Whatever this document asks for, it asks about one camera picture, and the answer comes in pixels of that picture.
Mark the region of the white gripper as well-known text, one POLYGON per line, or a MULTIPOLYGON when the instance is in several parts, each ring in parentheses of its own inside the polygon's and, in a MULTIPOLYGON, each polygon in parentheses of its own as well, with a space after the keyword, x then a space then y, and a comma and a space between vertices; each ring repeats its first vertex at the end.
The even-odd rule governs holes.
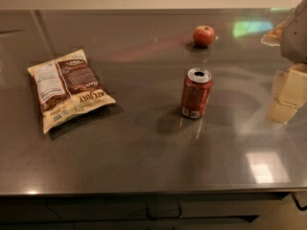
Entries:
POLYGON ((280 45, 282 57, 297 62, 275 73, 267 112, 270 120, 287 124, 307 102, 307 0, 301 0, 285 22, 264 34, 261 43, 280 45))

